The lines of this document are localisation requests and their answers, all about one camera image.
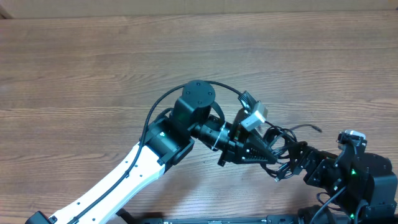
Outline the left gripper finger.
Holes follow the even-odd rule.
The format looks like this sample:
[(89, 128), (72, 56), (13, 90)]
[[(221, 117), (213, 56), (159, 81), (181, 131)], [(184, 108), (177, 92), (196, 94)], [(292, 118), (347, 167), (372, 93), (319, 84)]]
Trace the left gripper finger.
[(275, 164), (277, 158), (268, 150), (247, 148), (243, 151), (241, 159), (245, 163), (259, 163), (259, 164)]
[(249, 133), (248, 141), (262, 154), (273, 156), (273, 153), (269, 148), (268, 143), (263, 140), (262, 136), (256, 130), (252, 130)]

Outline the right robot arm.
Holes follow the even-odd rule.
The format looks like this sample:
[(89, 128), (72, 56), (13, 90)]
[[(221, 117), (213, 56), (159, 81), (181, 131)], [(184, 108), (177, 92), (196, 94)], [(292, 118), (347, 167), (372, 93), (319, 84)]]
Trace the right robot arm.
[(345, 130), (337, 138), (340, 154), (319, 151), (307, 142), (292, 142), (290, 169), (307, 185), (325, 189), (352, 223), (397, 223), (397, 176), (389, 159), (366, 152), (363, 133)]

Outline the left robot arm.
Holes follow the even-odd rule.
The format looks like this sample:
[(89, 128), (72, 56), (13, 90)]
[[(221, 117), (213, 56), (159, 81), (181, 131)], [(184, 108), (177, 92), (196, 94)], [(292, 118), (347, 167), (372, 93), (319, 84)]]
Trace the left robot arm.
[(177, 165), (195, 140), (221, 151), (218, 164), (275, 164), (276, 156), (256, 128), (266, 122), (267, 109), (248, 92), (223, 85), (242, 105), (234, 123), (224, 118), (215, 101), (217, 82), (192, 80), (163, 94), (181, 96), (155, 120), (146, 118), (139, 142), (124, 160), (93, 188), (66, 207), (46, 216), (35, 212), (26, 224), (107, 223), (138, 192)]

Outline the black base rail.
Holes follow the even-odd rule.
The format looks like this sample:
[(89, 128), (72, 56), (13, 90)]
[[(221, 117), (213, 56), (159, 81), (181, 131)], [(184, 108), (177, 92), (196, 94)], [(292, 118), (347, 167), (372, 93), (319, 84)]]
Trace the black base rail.
[(164, 218), (160, 213), (134, 218), (125, 209), (120, 209), (112, 223), (131, 224), (299, 224), (310, 223), (311, 218), (304, 214), (267, 215), (265, 217), (238, 218)]

